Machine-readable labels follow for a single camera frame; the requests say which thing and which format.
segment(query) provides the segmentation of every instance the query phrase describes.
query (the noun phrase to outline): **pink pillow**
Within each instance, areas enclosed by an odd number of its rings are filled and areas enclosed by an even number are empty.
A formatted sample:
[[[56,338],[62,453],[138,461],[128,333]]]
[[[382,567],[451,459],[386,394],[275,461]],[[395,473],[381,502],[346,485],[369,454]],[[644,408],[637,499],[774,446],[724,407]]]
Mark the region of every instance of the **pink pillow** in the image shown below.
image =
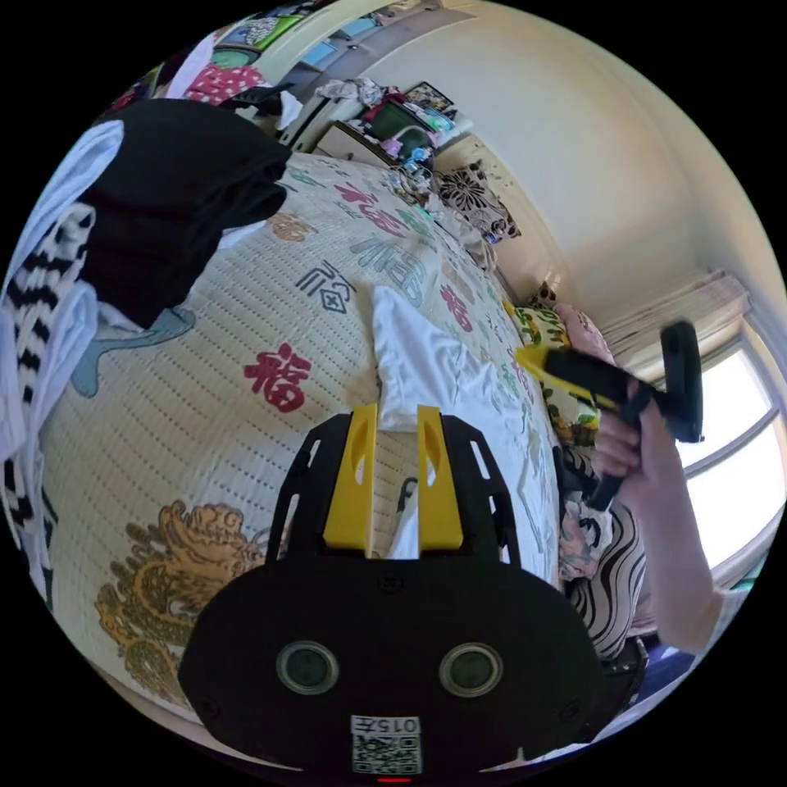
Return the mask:
[[[567,303],[556,303],[553,306],[553,310],[563,320],[568,340],[574,349],[580,350],[582,353],[588,353],[588,355],[596,358],[601,358],[602,361],[607,363],[615,363],[615,358],[609,352],[609,347],[604,341],[601,331],[590,321],[586,314],[583,314],[573,306],[569,306]]]

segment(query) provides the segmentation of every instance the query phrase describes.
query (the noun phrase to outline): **pink polka dot fabric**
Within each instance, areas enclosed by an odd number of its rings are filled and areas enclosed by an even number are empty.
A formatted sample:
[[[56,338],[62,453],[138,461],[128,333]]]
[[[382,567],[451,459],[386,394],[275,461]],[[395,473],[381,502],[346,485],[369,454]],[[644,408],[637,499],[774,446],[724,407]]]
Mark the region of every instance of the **pink polka dot fabric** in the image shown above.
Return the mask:
[[[185,92],[184,98],[218,107],[228,98],[234,98],[238,93],[256,87],[260,82],[262,74],[252,66],[220,68],[211,63],[199,72]]]

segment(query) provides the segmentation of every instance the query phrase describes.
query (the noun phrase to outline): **hand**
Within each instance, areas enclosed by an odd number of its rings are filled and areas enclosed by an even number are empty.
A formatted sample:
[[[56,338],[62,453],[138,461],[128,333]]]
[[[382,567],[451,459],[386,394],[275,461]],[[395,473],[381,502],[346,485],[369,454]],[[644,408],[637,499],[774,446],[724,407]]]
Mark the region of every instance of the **hand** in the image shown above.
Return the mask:
[[[629,383],[629,398],[638,386],[636,380]],[[685,504],[688,497],[675,439],[652,399],[639,420],[641,434],[612,413],[602,413],[591,460],[598,475],[625,478],[617,499],[635,516]]]

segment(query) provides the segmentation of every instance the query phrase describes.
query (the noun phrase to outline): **window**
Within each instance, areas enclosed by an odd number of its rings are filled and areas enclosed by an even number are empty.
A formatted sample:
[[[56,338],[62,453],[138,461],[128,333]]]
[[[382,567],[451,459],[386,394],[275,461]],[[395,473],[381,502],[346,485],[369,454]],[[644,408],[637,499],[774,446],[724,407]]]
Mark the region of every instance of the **window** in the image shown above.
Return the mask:
[[[703,361],[705,440],[678,443],[712,569],[751,544],[785,506],[787,434],[766,380],[741,343]]]

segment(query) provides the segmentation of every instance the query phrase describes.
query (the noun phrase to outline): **patterned blanket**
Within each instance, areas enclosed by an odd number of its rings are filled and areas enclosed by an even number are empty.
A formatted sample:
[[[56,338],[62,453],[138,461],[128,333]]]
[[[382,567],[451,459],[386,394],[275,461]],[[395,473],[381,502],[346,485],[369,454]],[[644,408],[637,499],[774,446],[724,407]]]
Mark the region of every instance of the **patterned blanket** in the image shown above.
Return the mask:
[[[42,434],[53,615],[95,665],[193,721],[176,670],[196,615],[262,562],[306,433],[379,397],[374,284],[492,362],[530,411],[528,508],[548,545],[542,574],[556,574],[555,438],[513,361],[503,292],[387,178],[294,154],[281,212],[219,251],[150,330],[103,328]],[[380,434],[375,475],[385,557],[417,477],[415,436]]]

